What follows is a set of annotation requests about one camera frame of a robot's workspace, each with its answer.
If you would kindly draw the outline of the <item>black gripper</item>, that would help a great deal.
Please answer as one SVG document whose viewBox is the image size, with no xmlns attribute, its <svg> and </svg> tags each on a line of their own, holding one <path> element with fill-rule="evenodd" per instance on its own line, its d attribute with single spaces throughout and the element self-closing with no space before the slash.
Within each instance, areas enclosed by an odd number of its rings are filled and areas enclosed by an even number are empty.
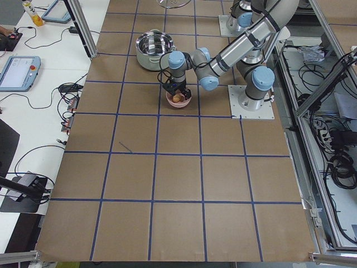
<svg viewBox="0 0 357 268">
<path fill-rule="evenodd" d="M 179 93 L 182 93 L 185 99 L 191 98 L 191 90 L 186 88 L 186 80 L 181 82 L 168 80 L 167 82 L 163 83 L 162 86 L 166 92 L 172 95 L 172 98 L 178 98 L 180 96 Z"/>
</svg>

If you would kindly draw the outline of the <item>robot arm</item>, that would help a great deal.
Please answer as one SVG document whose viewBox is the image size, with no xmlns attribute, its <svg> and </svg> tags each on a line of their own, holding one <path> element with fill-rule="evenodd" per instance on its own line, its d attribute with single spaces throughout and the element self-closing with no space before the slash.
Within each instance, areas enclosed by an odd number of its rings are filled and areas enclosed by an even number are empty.
<svg viewBox="0 0 357 268">
<path fill-rule="evenodd" d="M 226 22 L 227 29 L 238 34 L 245 31 L 260 17 L 255 9 L 251 7 L 251 0 L 234 0 L 230 8 L 230 16 Z"/>
<path fill-rule="evenodd" d="M 168 79 L 163 88 L 171 95 L 182 93 L 189 99 L 187 70 L 195 72 L 205 90 L 213 90 L 219 77 L 236 66 L 247 83 L 238 98 L 240 106 L 248 111 L 259 110 L 275 79 L 273 71 L 262 64 L 265 43 L 271 42 L 291 20 L 298 5 L 298 1 L 234 1 L 226 26 L 237 30 L 239 36 L 213 58 L 204 47 L 191 53 L 170 53 Z"/>
</svg>

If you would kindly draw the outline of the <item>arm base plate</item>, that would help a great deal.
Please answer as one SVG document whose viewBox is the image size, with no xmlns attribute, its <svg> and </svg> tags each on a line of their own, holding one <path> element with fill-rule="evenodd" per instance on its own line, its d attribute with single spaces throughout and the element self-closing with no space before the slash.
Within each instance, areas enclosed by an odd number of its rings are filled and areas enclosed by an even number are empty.
<svg viewBox="0 0 357 268">
<path fill-rule="evenodd" d="M 245 88 L 245 85 L 228 85 L 232 119 L 273 120 L 269 93 L 261 100 L 253 100 L 246 95 Z"/>
<path fill-rule="evenodd" d="M 244 32 L 251 24 L 251 14 L 243 14 L 238 18 L 231 15 L 219 15 L 220 34 L 224 37 L 237 37 Z"/>
</svg>

